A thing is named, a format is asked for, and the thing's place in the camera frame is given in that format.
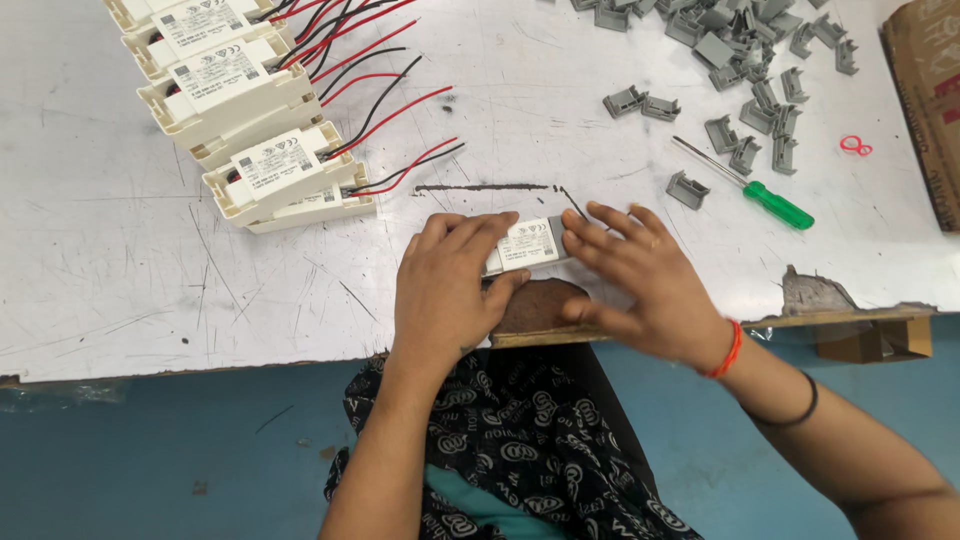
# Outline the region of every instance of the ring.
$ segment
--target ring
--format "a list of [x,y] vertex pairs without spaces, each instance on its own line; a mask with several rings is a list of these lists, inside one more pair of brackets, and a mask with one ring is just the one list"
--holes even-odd
[[[847,144],[847,141],[848,141],[848,140],[853,141],[853,143],[855,144],[855,146],[849,146],[849,145]],[[860,137],[856,136],[856,135],[848,135],[848,136],[845,136],[845,137],[843,137],[842,139],[840,139],[840,148],[842,148],[842,149],[844,149],[844,150],[849,150],[849,151],[851,151],[851,152],[856,152],[856,153],[859,154],[860,156],[864,156],[864,157],[870,156],[870,154],[874,151],[874,147],[873,147],[873,146],[870,146],[870,145],[868,145],[868,144],[864,144],[864,143],[863,143],[863,140],[862,140]]]

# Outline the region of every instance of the brown cardboard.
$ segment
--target brown cardboard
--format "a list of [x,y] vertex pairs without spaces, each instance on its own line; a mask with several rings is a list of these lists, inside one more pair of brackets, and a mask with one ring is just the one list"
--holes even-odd
[[830,360],[869,364],[933,356],[929,317],[877,321],[867,331],[835,341],[836,328],[821,327],[816,333],[817,356]]
[[960,2],[914,0],[880,32],[933,211],[960,233]]

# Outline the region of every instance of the hand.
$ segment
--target hand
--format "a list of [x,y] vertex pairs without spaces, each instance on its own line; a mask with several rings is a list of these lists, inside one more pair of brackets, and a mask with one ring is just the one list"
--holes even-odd
[[477,217],[439,213],[427,219],[396,272],[392,362],[396,356],[396,362],[413,366],[413,372],[439,386],[457,360],[500,322],[530,271],[507,272],[486,291],[480,288],[480,274],[518,217],[516,212]]
[[564,316],[595,323],[643,353],[701,371],[719,366],[733,343],[732,325],[717,313],[693,265],[658,217],[640,205],[630,208],[639,223],[594,202],[587,204],[587,211],[623,238],[568,209],[563,216],[567,252],[636,303],[623,312],[590,299],[573,299],[564,306]]

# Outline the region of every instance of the blue floor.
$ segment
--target blue floor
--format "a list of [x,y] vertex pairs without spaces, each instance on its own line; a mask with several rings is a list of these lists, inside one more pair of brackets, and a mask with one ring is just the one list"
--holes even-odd
[[[772,349],[906,436],[956,482],[960,317],[934,319],[933,332],[934,358],[894,364],[827,362],[809,345]],[[616,344],[594,349],[662,498],[707,539],[853,538],[719,386]],[[330,458],[352,437],[340,400],[359,367],[134,380],[120,405],[0,413],[2,536],[313,538]]]

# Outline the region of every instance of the screwdriver shaft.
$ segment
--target screwdriver shaft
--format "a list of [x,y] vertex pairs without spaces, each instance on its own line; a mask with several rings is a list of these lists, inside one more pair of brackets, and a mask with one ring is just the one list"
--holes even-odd
[[711,158],[711,157],[708,156],[707,154],[704,154],[703,152],[701,152],[700,150],[698,150],[696,147],[694,147],[694,146],[693,146],[692,144],[690,144],[689,142],[686,142],[685,140],[679,138],[679,137],[676,136],[676,135],[673,135],[673,138],[677,139],[677,141],[680,142],[683,146],[685,146],[685,147],[689,148],[690,150],[696,152],[697,155],[700,156],[701,158],[703,158],[704,160],[707,160],[707,161],[713,163],[714,165],[716,165],[717,167],[719,167],[720,170],[722,170],[723,172],[729,174],[731,177],[733,177],[734,180],[736,180],[736,181],[740,182],[741,184],[743,184],[744,187],[746,187],[746,186],[748,185],[748,184],[747,184],[747,181],[745,181],[745,180],[743,180],[742,178],[740,178],[740,177],[736,176],[735,174],[733,174],[733,172],[732,172],[730,169],[728,169],[727,167],[725,167],[725,166],[721,165],[720,163],[718,163],[714,158]]

